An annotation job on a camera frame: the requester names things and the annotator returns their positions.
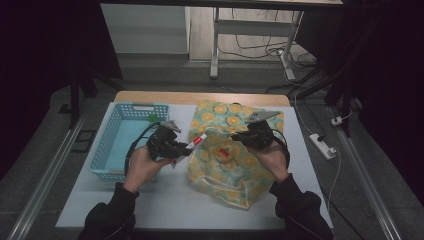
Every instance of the power strip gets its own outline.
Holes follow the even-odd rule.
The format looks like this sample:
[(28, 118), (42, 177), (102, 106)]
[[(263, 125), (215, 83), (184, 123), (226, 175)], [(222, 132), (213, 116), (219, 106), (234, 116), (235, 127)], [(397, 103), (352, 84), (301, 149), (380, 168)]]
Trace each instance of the power strip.
[(309, 136), (309, 139), (314, 143), (314, 145), (318, 148), (318, 150), (324, 155), (324, 157), (329, 160), (334, 157), (336, 157), (336, 149), (335, 148), (329, 148), (327, 144), (325, 144), (324, 141), (318, 141), (318, 134), (312, 134)]

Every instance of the black sleeve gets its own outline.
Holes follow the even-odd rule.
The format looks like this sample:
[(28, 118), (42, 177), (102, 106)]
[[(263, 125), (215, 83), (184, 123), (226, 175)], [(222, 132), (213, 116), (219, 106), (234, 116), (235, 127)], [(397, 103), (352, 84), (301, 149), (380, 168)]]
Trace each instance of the black sleeve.
[(98, 203), (88, 213), (78, 239), (127, 239), (135, 225), (135, 199), (138, 196), (138, 193), (124, 189), (122, 183), (116, 183), (109, 204)]
[(315, 193), (302, 193), (289, 175), (280, 184), (274, 182), (270, 193), (277, 197), (275, 212), (284, 218), (285, 235), (290, 239), (333, 239), (333, 233), (321, 216), (321, 198)]

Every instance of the metal rail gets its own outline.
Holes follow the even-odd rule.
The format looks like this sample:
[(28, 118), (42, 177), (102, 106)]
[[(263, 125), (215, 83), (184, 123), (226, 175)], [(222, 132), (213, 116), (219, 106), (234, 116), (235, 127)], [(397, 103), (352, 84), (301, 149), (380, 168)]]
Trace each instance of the metal rail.
[(377, 216), (377, 220), (380, 222), (381, 229), (386, 235), (387, 239), (390, 240), (401, 240), (402, 237), (396, 227), (395, 222), (393, 221), (390, 212), (387, 210), (387, 206), (381, 198), (380, 194), (377, 191), (376, 186), (374, 185), (363, 161), (356, 150), (355, 145), (352, 140), (346, 137), (344, 131), (341, 128), (337, 128), (337, 134), (341, 140), (341, 143), (346, 150), (353, 169), (356, 172), (356, 175), (359, 178), (359, 182), (364, 189), (365, 195), (368, 198), (371, 206), (374, 208)]
[(70, 129), (66, 134), (62, 144), (59, 147), (59, 150), (56, 152), (55, 156), (47, 167), (47, 170), (44, 172), (41, 180), (38, 182), (37, 187), (29, 198), (25, 208), (22, 210), (22, 213), (13, 226), (12, 231), (9, 233), (7, 240), (22, 240), (25, 239), (28, 235), (32, 224), (34, 223), (35, 218), (41, 209), (41, 206), (46, 200), (47, 195), (49, 194), (50, 189), (53, 186), (53, 183), (56, 180), (56, 177), (62, 168), (62, 165), (65, 162), (69, 151), (71, 150), (72, 144), (85, 121), (87, 112), (92, 106), (92, 102), (92, 99), (86, 99), (84, 101), (81, 109), (82, 114), (79, 120), (76, 122), (74, 128)]

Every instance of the blue plastic basket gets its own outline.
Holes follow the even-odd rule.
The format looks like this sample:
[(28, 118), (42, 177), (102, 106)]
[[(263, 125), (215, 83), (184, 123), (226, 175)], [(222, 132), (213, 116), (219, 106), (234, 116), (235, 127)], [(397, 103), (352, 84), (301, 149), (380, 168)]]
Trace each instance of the blue plastic basket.
[[(105, 181), (124, 181), (125, 156), (131, 144), (155, 121), (169, 119), (169, 106), (163, 104), (111, 103), (87, 156), (89, 171)], [(145, 134), (149, 137), (155, 129)], [(141, 139), (137, 147), (145, 145)], [(157, 181), (159, 174), (152, 180)]]

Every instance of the floral fabric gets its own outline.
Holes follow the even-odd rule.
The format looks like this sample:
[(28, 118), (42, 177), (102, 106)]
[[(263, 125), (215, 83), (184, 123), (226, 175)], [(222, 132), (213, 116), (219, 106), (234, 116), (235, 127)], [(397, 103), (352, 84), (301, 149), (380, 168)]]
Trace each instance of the floral fabric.
[[(188, 175), (194, 185), (225, 203), (248, 209), (274, 181), (256, 157), (231, 134), (247, 130), (247, 119), (263, 109), (203, 100), (198, 103), (189, 131), (190, 140), (207, 138), (191, 154)], [(283, 132), (283, 113), (267, 119), (272, 129)]]

